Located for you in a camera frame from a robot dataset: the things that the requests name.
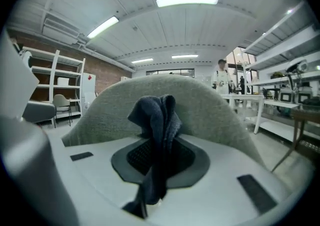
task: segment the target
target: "black rubber pad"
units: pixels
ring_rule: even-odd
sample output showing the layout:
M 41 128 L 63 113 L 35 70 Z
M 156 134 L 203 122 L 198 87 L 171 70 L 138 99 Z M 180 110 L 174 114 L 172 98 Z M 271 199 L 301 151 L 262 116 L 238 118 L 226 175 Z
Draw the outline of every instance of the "black rubber pad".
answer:
M 265 191 L 265 189 L 252 175 L 243 175 L 237 179 L 260 214 L 269 211 L 277 205 L 273 198 Z
M 141 139 L 113 154 L 111 164 L 122 180 L 142 184 L 154 164 L 155 144 Z M 196 184 L 208 171 L 210 159 L 199 147 L 176 137 L 167 160 L 167 188 L 184 188 Z
M 84 159 L 84 158 L 87 158 L 90 156 L 93 156 L 93 154 L 91 152 L 85 152 L 85 153 L 72 155 L 72 156 L 70 156 L 70 158 L 72 161 L 77 161 L 77 160 Z
M 152 139 L 130 151 L 126 159 L 137 171 L 146 175 L 153 161 L 154 141 Z M 172 177 L 190 167 L 195 160 L 195 153 L 176 140 L 172 142 L 170 163 L 168 165 L 168 177 Z

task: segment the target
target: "man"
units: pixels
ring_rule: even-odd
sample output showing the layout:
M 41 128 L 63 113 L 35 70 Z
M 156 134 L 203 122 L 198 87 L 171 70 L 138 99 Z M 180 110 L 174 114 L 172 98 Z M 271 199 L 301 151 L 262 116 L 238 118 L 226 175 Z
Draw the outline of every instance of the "man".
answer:
M 239 85 L 241 87 L 241 94 L 245 94 L 245 79 L 243 76 L 240 77 Z
M 243 76 L 240 77 L 239 85 L 241 87 L 241 94 L 245 94 L 245 79 Z M 248 86 L 246 87 L 246 92 L 250 92 L 250 89 Z
M 228 71 L 225 69 L 226 61 L 219 60 L 218 65 L 219 69 L 213 73 L 212 83 L 216 86 L 216 91 L 219 94 L 229 94 L 232 80 Z

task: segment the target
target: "white refrigerator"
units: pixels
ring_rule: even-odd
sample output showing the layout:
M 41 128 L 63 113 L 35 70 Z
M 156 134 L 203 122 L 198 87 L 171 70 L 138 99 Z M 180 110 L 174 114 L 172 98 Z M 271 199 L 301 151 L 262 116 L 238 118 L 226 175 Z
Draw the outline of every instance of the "white refrigerator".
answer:
M 82 114 L 84 115 L 96 97 L 96 76 L 93 74 L 83 73 L 81 90 Z

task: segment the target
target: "ceiling vent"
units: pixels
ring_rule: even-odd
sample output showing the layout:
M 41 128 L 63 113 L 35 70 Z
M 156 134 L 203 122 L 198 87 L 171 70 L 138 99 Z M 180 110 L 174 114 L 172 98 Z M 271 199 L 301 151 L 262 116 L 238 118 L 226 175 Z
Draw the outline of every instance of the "ceiling vent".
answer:
M 75 44 L 79 36 L 77 28 L 52 16 L 48 16 L 45 19 L 42 33 L 45 36 L 69 45 Z

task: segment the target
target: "brick wall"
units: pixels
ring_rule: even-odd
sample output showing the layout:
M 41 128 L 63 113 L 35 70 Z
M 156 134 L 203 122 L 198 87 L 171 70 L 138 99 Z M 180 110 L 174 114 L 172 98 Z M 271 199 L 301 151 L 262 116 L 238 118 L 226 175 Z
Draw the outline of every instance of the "brick wall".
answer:
M 16 32 L 16 31 L 8 31 L 9 36 L 16 36 L 17 42 L 22 43 L 24 46 L 39 49 L 48 52 L 56 52 L 56 50 L 60 50 L 60 55 L 74 58 L 77 60 L 83 60 L 85 58 L 84 72 L 89 74 L 96 75 L 95 79 L 95 91 L 100 93 L 105 88 L 111 86 L 120 81 L 121 76 L 132 77 L 132 73 L 128 72 L 122 68 L 119 68 L 115 65 L 112 65 L 108 62 L 102 61 L 95 57 L 92 57 L 88 54 L 85 54 L 81 51 L 77 51 L 62 45 L 59 45 L 54 42 L 47 41 L 45 39 L 40 39 L 31 35 L 27 35 L 24 33 Z M 41 67 L 51 67 L 51 62 L 42 61 L 37 59 L 32 59 L 31 64 L 33 66 L 41 66 Z M 62 70 L 70 70 L 75 71 L 75 67 L 57 64 L 57 69 Z M 49 84 L 50 76 L 35 74 L 37 78 L 40 80 L 41 84 Z M 61 94 L 64 94 L 67 98 L 73 98 L 74 92 L 72 90 L 60 90 Z M 46 96 L 48 94 L 43 89 L 37 89 L 33 94 L 32 99 L 35 100 L 47 100 Z

